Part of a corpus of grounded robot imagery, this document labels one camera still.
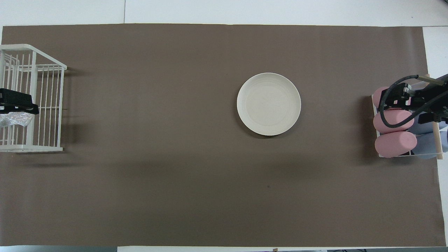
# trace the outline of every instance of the brown table surface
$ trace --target brown table surface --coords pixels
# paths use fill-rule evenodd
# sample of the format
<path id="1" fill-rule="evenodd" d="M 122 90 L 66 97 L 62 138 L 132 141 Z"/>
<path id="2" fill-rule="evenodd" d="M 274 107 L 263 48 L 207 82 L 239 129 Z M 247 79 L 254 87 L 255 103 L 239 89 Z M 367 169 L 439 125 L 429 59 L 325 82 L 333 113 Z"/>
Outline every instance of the brown table surface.
<path id="1" fill-rule="evenodd" d="M 69 66 L 60 153 L 0 154 L 0 245 L 444 246 L 436 160 L 379 158 L 370 95 L 426 74 L 421 27 L 9 26 Z M 264 137 L 236 111 L 302 97 Z"/>

